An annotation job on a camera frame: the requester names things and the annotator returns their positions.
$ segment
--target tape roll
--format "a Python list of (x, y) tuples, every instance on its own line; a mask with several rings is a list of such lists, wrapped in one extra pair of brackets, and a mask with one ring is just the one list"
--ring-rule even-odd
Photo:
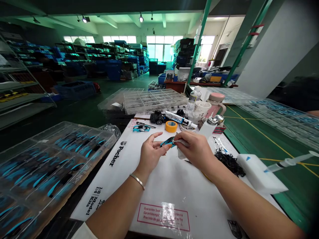
[(175, 133), (177, 130), (177, 123), (174, 121), (167, 121), (165, 124), (165, 130), (169, 133)]
[(183, 125), (183, 124), (180, 124), (180, 125), (179, 125), (179, 129), (180, 129), (181, 131), (188, 131), (188, 132), (195, 132), (195, 131), (196, 131), (195, 128), (190, 127), (190, 126), (185, 126), (185, 125)]

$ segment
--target green floor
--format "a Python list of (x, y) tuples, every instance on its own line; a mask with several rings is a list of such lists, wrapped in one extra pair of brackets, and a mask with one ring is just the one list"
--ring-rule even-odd
[[(311, 150), (237, 106), (227, 106), (225, 116), (225, 134), (236, 149), (257, 155), (267, 166), (276, 163), (275, 160)], [(275, 199), (288, 216), (307, 231), (318, 203), (319, 159), (310, 158), (275, 174), (289, 189), (275, 195)]]
[(144, 88), (147, 90), (149, 83), (153, 80), (158, 81), (158, 77), (150, 76), (147, 72), (133, 81), (86, 80), (97, 82), (101, 87), (101, 93), (82, 101), (62, 100), (57, 102), (57, 108), (47, 109), (0, 131), (0, 152), (62, 121), (91, 127), (104, 125), (107, 123), (106, 119), (97, 107), (101, 101), (121, 88)]

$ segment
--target pink lid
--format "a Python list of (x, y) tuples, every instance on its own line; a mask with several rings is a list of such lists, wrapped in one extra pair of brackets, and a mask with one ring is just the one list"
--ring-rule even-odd
[(209, 99), (212, 101), (222, 102), (225, 96), (221, 93), (213, 92), (209, 95)]

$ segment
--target white sponge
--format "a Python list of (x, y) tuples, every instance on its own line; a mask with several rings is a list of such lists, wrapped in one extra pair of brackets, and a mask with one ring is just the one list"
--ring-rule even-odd
[(238, 164), (244, 169), (254, 189), (259, 193), (277, 194), (288, 188), (272, 172), (264, 172), (267, 166), (254, 154), (239, 154)]

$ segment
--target silver bracelet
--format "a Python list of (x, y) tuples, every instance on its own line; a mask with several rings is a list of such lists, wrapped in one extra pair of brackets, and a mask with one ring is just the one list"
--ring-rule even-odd
[(141, 180), (139, 180), (139, 178), (138, 177), (136, 177), (134, 174), (130, 174), (130, 176), (132, 176), (136, 181), (138, 181), (139, 183), (140, 183), (140, 185), (143, 187), (143, 190), (145, 190), (145, 186), (144, 186), (144, 184), (142, 183), (142, 181)]

